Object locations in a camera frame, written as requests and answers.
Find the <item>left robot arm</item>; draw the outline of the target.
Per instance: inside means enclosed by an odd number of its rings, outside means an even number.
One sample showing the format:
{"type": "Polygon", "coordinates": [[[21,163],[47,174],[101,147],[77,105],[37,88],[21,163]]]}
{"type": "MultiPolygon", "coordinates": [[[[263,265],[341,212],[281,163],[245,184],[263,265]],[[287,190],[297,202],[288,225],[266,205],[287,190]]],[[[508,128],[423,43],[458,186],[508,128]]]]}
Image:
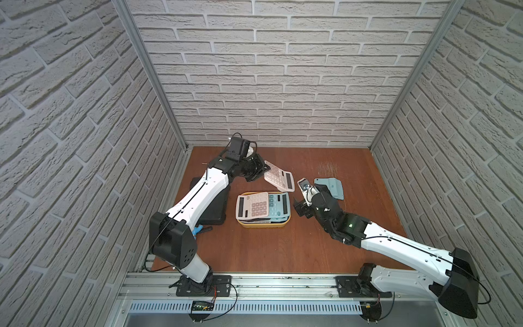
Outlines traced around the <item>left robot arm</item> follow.
{"type": "Polygon", "coordinates": [[[255,181],[270,167],[253,154],[238,161],[215,158],[196,185],[166,213],[157,212],[149,220],[149,251],[178,269],[186,278],[201,285],[212,281],[211,267],[197,254],[193,230],[213,200],[236,177],[255,181]]]}

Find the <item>grey blue calculator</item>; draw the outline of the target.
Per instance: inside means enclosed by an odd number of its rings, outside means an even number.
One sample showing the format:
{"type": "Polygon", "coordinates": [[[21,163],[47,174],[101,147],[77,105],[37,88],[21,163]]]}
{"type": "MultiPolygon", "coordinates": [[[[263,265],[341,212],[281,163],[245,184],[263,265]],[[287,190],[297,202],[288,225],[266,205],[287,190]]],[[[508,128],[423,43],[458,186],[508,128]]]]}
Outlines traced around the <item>grey blue calculator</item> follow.
{"type": "Polygon", "coordinates": [[[291,215],[290,199],[287,192],[269,193],[268,218],[271,223],[285,223],[291,215]]]}

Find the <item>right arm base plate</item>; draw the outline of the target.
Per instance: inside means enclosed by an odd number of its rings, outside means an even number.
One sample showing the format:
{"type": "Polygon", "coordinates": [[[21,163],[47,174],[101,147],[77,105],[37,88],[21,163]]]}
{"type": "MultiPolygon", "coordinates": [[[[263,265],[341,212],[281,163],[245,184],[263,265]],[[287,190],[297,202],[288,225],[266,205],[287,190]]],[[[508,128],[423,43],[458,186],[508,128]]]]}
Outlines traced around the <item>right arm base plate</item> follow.
{"type": "Polygon", "coordinates": [[[391,292],[379,291],[358,276],[336,276],[335,282],[340,298],[392,298],[391,292]]]}

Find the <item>white calculator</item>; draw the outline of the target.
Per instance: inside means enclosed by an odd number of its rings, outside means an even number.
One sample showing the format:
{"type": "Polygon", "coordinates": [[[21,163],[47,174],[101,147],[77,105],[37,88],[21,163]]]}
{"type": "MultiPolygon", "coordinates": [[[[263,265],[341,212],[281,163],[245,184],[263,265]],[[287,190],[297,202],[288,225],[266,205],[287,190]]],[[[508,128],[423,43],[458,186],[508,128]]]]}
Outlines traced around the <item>white calculator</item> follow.
{"type": "Polygon", "coordinates": [[[238,196],[235,214],[238,221],[267,218],[269,214],[269,193],[259,192],[238,196]]]}
{"type": "Polygon", "coordinates": [[[274,164],[265,161],[269,170],[264,173],[264,180],[275,186],[280,192],[294,192],[294,177],[291,172],[284,171],[274,164]]]}

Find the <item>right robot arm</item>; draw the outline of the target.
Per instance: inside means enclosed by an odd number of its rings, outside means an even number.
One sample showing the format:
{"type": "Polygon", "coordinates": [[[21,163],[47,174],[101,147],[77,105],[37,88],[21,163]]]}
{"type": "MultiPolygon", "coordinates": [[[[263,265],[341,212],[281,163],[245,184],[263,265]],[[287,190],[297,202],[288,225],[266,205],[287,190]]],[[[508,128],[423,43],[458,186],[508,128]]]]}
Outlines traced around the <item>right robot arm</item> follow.
{"type": "Polygon", "coordinates": [[[332,239],[344,245],[380,253],[409,267],[406,271],[365,264],[358,276],[360,291],[406,292],[437,301],[457,316],[477,318],[480,280],[468,251],[423,245],[347,213],[324,185],[303,178],[298,188],[304,198],[294,203],[299,216],[315,218],[332,239]]]}

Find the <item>yellow storage box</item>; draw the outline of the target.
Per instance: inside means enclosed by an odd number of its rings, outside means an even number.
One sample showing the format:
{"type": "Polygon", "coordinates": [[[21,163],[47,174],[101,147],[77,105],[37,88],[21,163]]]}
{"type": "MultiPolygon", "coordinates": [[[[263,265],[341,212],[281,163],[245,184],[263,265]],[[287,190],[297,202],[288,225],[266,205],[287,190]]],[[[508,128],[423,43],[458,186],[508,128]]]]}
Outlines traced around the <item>yellow storage box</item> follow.
{"type": "MultiPolygon", "coordinates": [[[[242,193],[241,195],[247,195],[250,193],[259,193],[259,192],[247,192],[242,193]]],[[[252,219],[249,221],[238,221],[237,222],[245,228],[280,228],[286,225],[290,218],[285,223],[271,223],[270,219],[267,217],[265,219],[252,219]]]]}

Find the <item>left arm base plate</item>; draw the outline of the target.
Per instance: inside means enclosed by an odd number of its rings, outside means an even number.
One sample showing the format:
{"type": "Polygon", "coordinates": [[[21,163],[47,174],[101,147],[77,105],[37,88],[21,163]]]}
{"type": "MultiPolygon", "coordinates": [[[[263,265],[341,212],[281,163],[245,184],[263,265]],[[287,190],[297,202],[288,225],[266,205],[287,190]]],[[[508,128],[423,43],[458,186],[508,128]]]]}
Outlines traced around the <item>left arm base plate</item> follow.
{"type": "Polygon", "coordinates": [[[178,297],[229,297],[232,288],[231,275],[213,275],[202,283],[182,276],[175,285],[178,297]]]}

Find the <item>white calculator front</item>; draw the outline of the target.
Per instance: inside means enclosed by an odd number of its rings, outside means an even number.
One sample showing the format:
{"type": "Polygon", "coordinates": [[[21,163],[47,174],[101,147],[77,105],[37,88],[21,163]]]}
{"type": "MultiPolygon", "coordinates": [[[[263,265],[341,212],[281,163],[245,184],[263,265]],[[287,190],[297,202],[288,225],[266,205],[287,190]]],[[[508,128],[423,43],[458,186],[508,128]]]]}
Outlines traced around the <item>white calculator front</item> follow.
{"type": "Polygon", "coordinates": [[[235,214],[238,221],[267,218],[269,214],[269,193],[259,192],[238,196],[235,214]]]}

